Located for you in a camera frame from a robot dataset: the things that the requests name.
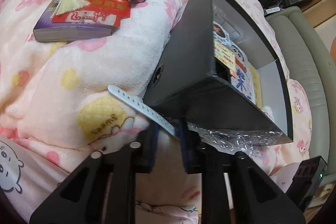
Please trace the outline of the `grey sofa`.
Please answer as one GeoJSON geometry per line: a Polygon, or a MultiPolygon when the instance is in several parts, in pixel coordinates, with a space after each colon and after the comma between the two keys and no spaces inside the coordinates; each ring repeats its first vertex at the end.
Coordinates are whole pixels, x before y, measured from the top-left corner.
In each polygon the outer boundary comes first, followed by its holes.
{"type": "Polygon", "coordinates": [[[322,185],[335,182],[335,63],[323,41],[298,7],[291,7],[266,20],[289,69],[289,76],[307,95],[312,117],[311,157],[322,156],[327,171],[322,185]]]}

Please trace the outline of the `yellow orange printed card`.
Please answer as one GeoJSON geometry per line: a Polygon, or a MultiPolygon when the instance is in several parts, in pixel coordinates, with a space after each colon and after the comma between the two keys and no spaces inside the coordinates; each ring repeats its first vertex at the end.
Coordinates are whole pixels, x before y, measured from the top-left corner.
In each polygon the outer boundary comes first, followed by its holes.
{"type": "Polygon", "coordinates": [[[214,38],[214,56],[229,69],[231,76],[237,77],[235,54],[216,38],[214,38]]]}

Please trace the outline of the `white fluffy plush ball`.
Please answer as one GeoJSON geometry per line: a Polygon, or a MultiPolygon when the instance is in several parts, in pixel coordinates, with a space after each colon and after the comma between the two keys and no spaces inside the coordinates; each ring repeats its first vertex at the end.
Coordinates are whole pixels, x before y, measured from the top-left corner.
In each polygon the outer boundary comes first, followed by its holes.
{"type": "Polygon", "coordinates": [[[273,112],[270,106],[263,106],[261,110],[269,119],[272,121],[274,120],[273,112]]]}

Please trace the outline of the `Shin-chan bead art kit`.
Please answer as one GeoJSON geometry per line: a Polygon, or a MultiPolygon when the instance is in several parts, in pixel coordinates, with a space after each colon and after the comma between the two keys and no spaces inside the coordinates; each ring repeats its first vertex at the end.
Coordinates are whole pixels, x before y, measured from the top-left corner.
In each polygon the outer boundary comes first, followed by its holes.
{"type": "Polygon", "coordinates": [[[231,76],[231,85],[241,92],[252,103],[256,104],[252,75],[246,54],[232,43],[230,50],[235,54],[236,77],[231,76]]]}

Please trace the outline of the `cartoon girl sticker sheet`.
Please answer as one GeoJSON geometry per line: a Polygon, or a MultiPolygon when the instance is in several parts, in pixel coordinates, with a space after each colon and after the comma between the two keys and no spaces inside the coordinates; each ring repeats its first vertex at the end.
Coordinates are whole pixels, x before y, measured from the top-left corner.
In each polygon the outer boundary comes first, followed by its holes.
{"type": "Polygon", "coordinates": [[[216,38],[226,47],[232,45],[232,40],[230,39],[228,32],[224,30],[222,26],[215,21],[213,21],[213,37],[216,38]]]}

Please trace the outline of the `crinkled clear plastic wrap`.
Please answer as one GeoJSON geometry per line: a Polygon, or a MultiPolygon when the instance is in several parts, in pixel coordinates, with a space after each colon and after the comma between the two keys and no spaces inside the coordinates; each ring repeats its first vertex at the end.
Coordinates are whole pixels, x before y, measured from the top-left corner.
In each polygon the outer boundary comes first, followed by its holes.
{"type": "Polygon", "coordinates": [[[197,132],[201,141],[214,146],[217,150],[235,154],[244,152],[248,156],[259,157],[266,147],[277,145],[285,135],[279,131],[204,129],[187,122],[188,129],[197,132]]]}

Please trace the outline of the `pink cartoon print blanket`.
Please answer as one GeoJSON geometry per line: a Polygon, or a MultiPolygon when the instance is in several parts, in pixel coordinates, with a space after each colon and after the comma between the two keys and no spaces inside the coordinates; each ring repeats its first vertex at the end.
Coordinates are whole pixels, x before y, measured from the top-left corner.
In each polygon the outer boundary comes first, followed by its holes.
{"type": "MultiPolygon", "coordinates": [[[[1,186],[17,213],[32,213],[93,150],[115,151],[149,122],[107,88],[143,97],[187,0],[148,0],[115,34],[40,43],[33,29],[52,0],[1,0],[1,186]]],[[[235,0],[281,50],[258,0],[235,0]]]]}

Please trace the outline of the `black storage box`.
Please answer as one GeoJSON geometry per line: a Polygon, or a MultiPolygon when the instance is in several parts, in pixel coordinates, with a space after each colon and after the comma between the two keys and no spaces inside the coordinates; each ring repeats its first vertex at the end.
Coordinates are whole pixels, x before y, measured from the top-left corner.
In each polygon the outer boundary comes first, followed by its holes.
{"type": "Polygon", "coordinates": [[[171,31],[145,103],[169,118],[227,132],[277,133],[293,140],[289,92],[280,59],[263,32],[235,0],[189,0],[171,31]],[[243,37],[240,48],[261,80],[261,99],[272,118],[231,83],[229,69],[215,57],[214,23],[223,16],[243,37]]]}

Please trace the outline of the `red envelope packet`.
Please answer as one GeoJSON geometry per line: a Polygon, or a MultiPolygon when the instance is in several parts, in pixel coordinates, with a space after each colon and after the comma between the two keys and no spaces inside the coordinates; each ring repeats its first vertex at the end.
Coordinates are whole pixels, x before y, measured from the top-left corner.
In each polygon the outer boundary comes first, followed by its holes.
{"type": "Polygon", "coordinates": [[[87,0],[91,4],[82,9],[52,17],[53,23],[92,23],[119,27],[121,20],[130,17],[127,0],[87,0]]]}

